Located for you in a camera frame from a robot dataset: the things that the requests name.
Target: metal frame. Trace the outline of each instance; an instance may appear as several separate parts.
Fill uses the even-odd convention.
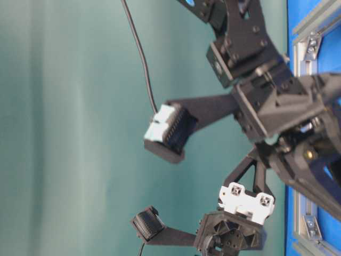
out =
[[[296,27],[294,40],[295,76],[318,72],[318,53],[323,36],[341,24],[341,0],[322,0]],[[323,240],[318,225],[317,205],[300,193],[294,193],[295,250],[301,255],[341,255]]]

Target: bolt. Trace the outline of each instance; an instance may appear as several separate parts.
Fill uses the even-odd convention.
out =
[[[305,179],[299,178],[298,181],[302,184],[307,184],[307,181]]]
[[[308,223],[309,227],[311,227],[311,228],[314,227],[314,223],[312,221],[308,221],[307,223]]]
[[[234,53],[233,55],[232,55],[232,58],[236,61],[236,60],[239,60],[239,54],[237,54],[237,53]]]
[[[316,46],[318,43],[316,40],[311,40],[310,41],[310,46]]]
[[[262,47],[267,47],[267,44],[268,44],[267,40],[265,40],[265,39],[261,40],[261,46]]]
[[[314,154],[310,150],[307,150],[305,153],[305,157],[308,159],[313,159]]]
[[[235,196],[239,196],[241,192],[241,188],[237,187],[237,186],[233,186],[232,190],[231,190],[231,194],[235,195]]]
[[[228,60],[228,66],[229,66],[229,68],[233,68],[234,67],[234,65],[235,65],[235,63],[233,62],[233,60]]]
[[[281,88],[284,90],[284,91],[287,91],[289,89],[289,85],[287,83],[283,83],[281,85]]]
[[[222,67],[220,66],[219,62],[216,61],[214,63],[215,69],[217,70],[218,74],[221,75],[223,73]]]
[[[321,121],[318,117],[315,117],[311,120],[311,123],[313,124],[314,127],[318,127],[321,124]]]
[[[270,205],[270,198],[262,196],[261,205],[262,206],[269,206]]]
[[[253,27],[252,27],[252,31],[253,31],[254,33],[258,33],[258,32],[260,31],[259,26],[253,26]]]

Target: white plastic bracket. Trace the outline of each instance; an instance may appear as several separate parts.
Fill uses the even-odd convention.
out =
[[[249,196],[245,194],[245,187],[235,182],[228,187],[222,186],[219,198],[222,201],[219,206],[225,211],[241,213],[260,225],[264,224],[275,208],[273,196],[266,193],[258,193],[256,197]]]

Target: black 3d-printed part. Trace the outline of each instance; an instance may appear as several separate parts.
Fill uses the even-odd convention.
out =
[[[206,243],[210,236],[218,238],[215,243]],[[262,225],[235,214],[216,211],[205,214],[194,246],[206,255],[236,256],[241,250],[261,250],[264,241]]]
[[[157,211],[150,206],[137,214],[131,223],[138,235],[145,241],[151,240],[164,229],[163,223],[157,218]]]
[[[186,0],[178,0],[204,23],[209,23],[215,31],[220,31],[226,22],[226,5],[222,0],[193,0],[190,5]]]
[[[197,119],[179,104],[174,104],[173,107],[175,112],[167,120],[169,128],[163,134],[163,142],[167,148],[180,155],[196,127]]]

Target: blue surface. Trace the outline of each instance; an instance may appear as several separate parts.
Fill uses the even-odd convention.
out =
[[[341,26],[324,37],[319,52],[319,72],[341,72]],[[334,219],[325,210],[318,208],[319,224],[323,239],[341,250],[341,222]]]
[[[288,0],[288,29],[289,29],[289,56],[294,59],[293,40],[295,35],[292,34],[293,28],[298,25],[306,15],[316,7],[320,0]],[[340,72],[341,51],[339,46],[341,43],[341,27],[336,28],[330,34],[324,37],[319,53],[318,72]],[[287,247],[286,254],[289,256],[299,255],[293,248],[296,241],[293,237],[294,233],[294,190],[288,188],[288,205],[287,205]],[[319,225],[323,239],[341,250],[341,223],[330,216],[323,209],[318,208]]]
[[[296,38],[296,35],[293,35],[293,30],[319,2],[320,0],[288,0],[288,51],[291,60],[294,59],[293,41]],[[290,62],[290,68],[291,70],[294,70],[293,61]],[[294,238],[294,190],[290,187],[288,187],[287,190],[286,255],[299,256],[293,247],[293,243],[296,241]]]

